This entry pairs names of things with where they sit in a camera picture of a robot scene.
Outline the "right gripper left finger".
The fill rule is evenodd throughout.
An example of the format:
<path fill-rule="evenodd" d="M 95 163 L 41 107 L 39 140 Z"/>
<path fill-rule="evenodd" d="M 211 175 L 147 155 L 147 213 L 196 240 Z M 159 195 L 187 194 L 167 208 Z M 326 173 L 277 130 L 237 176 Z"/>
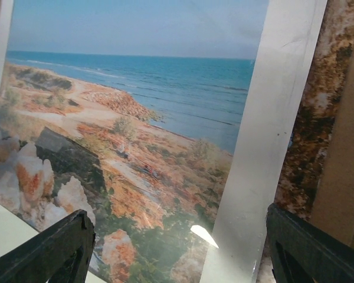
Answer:
<path fill-rule="evenodd" d="M 0 282 L 84 282 L 96 234 L 77 210 L 0 257 Z"/>

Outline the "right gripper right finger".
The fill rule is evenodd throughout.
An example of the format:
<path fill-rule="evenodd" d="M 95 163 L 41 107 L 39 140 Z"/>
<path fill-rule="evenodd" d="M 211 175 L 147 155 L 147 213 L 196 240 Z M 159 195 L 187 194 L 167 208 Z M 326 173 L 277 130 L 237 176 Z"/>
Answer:
<path fill-rule="evenodd" d="M 266 227 L 277 282 L 354 282 L 354 249 L 275 203 Z"/>

